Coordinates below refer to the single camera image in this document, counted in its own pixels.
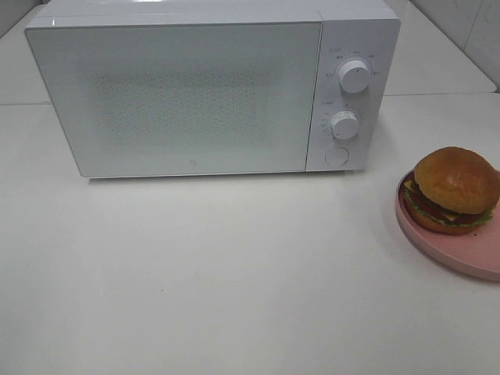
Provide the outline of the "upper white control knob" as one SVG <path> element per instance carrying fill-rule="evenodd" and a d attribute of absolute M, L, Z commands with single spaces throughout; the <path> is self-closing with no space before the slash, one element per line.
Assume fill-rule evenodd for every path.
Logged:
<path fill-rule="evenodd" d="M 337 72 L 341 88 L 349 94 L 364 91 L 370 84 L 371 74 L 369 63 L 361 58 L 343 62 Z"/>

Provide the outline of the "white microwave oven body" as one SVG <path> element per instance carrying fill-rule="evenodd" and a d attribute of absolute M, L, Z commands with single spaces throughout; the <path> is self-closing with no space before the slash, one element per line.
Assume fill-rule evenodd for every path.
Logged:
<path fill-rule="evenodd" d="M 361 170 L 367 162 L 373 128 L 400 29 L 395 12 L 382 1 L 51 1 L 29 28 L 166 27 L 268 23 L 319 23 L 316 81 L 312 100 L 305 169 L 309 173 Z M 350 59 L 365 59 L 370 84 L 357 94 L 341 88 L 338 68 Z M 339 140 L 330 119 L 349 110 L 361 127 L 356 136 Z M 329 166 L 326 152 L 349 151 L 343 166 Z"/>

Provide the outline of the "burger with brown bun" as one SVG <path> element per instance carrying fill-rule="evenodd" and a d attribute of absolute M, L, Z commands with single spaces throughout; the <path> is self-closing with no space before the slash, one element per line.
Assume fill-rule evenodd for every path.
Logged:
<path fill-rule="evenodd" d="M 399 193 L 414 222 L 441 234 L 468 234 L 488 224 L 499 202 L 499 172 L 481 155 L 449 146 L 422 158 Z"/>

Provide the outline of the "pink round plate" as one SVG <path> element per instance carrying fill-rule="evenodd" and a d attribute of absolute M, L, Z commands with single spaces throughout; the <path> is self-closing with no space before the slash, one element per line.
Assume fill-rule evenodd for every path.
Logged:
<path fill-rule="evenodd" d="M 417 250 L 457 273 L 481 280 L 499 282 L 499 207 L 491 220 L 476 230 L 461 235 L 441 234 L 421 227 L 404 205 L 403 182 L 399 181 L 395 198 L 395 215 L 402 233 Z"/>

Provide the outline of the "white microwave door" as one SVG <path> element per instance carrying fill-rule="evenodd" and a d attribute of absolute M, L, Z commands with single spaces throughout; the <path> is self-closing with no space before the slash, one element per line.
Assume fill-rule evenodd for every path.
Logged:
<path fill-rule="evenodd" d="M 319 23 L 29 28 L 83 177 L 305 169 Z"/>

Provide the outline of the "round white door button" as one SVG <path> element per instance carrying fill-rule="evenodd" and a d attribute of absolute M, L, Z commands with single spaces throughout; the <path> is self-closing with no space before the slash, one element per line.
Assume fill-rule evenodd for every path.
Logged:
<path fill-rule="evenodd" d="M 349 159 L 349 151 L 343 147 L 333 147 L 325 154 L 325 162 L 329 166 L 343 166 Z"/>

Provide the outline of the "lower white timer knob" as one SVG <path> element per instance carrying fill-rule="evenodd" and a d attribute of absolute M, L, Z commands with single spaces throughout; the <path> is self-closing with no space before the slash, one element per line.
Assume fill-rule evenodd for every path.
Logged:
<path fill-rule="evenodd" d="M 360 127 L 361 123 L 358 117 L 349 110 L 340 111 L 330 119 L 332 134 L 339 140 L 353 138 L 359 132 Z"/>

